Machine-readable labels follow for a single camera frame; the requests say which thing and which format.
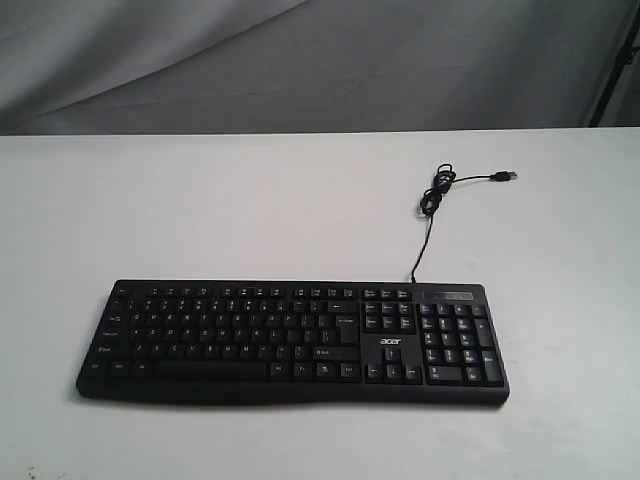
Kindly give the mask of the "black stand pole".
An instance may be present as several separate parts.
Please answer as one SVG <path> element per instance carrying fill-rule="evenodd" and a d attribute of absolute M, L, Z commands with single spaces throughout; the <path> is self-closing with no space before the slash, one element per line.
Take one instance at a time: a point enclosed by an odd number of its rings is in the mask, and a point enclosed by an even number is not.
<path fill-rule="evenodd" d="M 625 14 L 582 126 L 639 126 L 638 1 L 632 1 Z"/>

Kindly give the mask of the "grey backdrop cloth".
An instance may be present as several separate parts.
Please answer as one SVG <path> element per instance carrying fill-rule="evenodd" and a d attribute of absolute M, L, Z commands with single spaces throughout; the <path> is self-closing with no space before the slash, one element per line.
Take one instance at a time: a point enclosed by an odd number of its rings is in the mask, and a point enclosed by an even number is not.
<path fill-rule="evenodd" d="M 5 1 L 5 135 L 576 127 L 635 1 Z"/>

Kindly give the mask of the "black acer keyboard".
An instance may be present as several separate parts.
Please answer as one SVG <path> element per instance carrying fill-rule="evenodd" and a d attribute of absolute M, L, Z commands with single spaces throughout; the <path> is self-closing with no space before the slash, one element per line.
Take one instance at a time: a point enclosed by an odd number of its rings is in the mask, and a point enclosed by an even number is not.
<path fill-rule="evenodd" d="M 234 406 L 499 406 L 510 393 L 480 285 L 258 280 L 118 280 L 76 387 Z"/>

